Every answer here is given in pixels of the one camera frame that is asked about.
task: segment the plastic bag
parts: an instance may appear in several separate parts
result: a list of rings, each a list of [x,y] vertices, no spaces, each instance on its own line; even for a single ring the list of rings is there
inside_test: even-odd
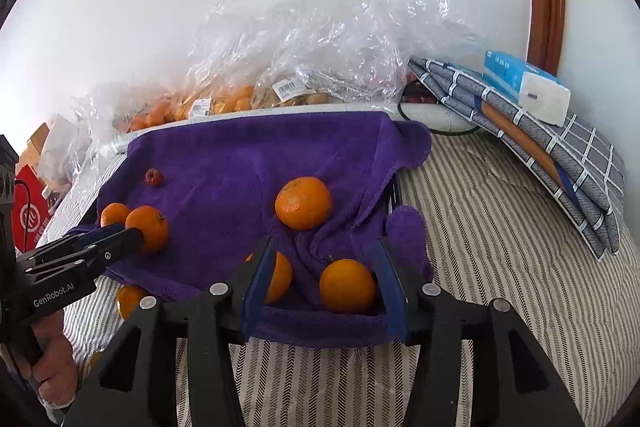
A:
[[[96,148],[120,134],[155,127],[175,120],[173,112],[177,79],[158,81],[155,75],[104,84],[77,98],[74,112],[86,122]]]
[[[230,112],[225,97],[233,102],[235,89],[255,85],[252,108],[353,102],[395,111],[410,55],[428,50],[469,67],[481,64],[485,45],[454,5],[286,0],[251,16],[242,0],[221,0],[191,52],[186,89],[197,94],[186,105],[210,98],[211,114]]]
[[[82,170],[90,144],[86,123],[73,124],[56,115],[42,147],[38,177],[46,180],[52,192],[65,194]]]

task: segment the human hand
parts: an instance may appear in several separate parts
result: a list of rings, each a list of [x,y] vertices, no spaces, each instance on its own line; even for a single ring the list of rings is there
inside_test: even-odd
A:
[[[60,310],[31,326],[40,344],[46,346],[43,356],[33,368],[19,353],[15,352],[15,349],[12,349],[22,377],[27,380],[33,376],[35,380],[42,382],[38,389],[40,397],[57,406],[70,402],[78,386],[73,348],[63,334],[63,318],[63,311]],[[0,355],[7,367],[15,372],[5,345],[0,346]]]

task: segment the folded blanket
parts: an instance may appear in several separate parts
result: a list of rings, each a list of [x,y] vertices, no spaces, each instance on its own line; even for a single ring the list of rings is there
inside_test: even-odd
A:
[[[423,58],[412,58],[409,68],[441,103],[508,145],[553,194],[598,260],[607,250],[618,253],[624,162],[602,133],[576,114],[562,127],[543,123],[475,71]]]
[[[385,342],[382,303],[368,315],[330,313],[318,281],[330,258],[372,268],[367,247],[385,233],[396,257],[430,278],[422,216],[400,206],[387,218],[382,198],[395,172],[421,165],[430,148],[425,126],[394,123],[382,112],[256,116],[152,131],[130,143],[97,209],[114,201],[150,204],[167,217],[169,244],[156,256],[114,264],[108,275],[161,298],[191,298],[225,280],[269,234],[292,264],[294,282],[265,307],[255,336],[310,347]],[[149,168],[164,174],[162,187],[143,182]],[[324,225],[306,232],[274,215],[277,193],[299,176],[320,178],[334,205]]]

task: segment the striped bed sheet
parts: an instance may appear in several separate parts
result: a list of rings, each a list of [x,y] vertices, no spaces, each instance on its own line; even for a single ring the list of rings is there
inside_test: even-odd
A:
[[[94,191],[66,198],[43,241],[76,225]],[[434,136],[430,158],[400,176],[428,230],[435,281],[459,299],[511,301],[545,349],[587,426],[605,426],[640,377],[640,261],[621,227],[620,253],[595,262],[569,219],[506,146],[486,133]],[[81,378],[120,325],[107,277],[65,311]],[[178,425],[191,426],[186,341],[178,341]],[[472,345],[464,343],[457,425],[470,424]],[[248,426],[400,426],[418,347],[307,349],[250,339],[230,346]]]

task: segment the blue and white tissue package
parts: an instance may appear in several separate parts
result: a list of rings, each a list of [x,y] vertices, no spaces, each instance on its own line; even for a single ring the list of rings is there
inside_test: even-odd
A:
[[[571,91],[552,74],[513,55],[488,51],[482,78],[539,120],[564,124]]]

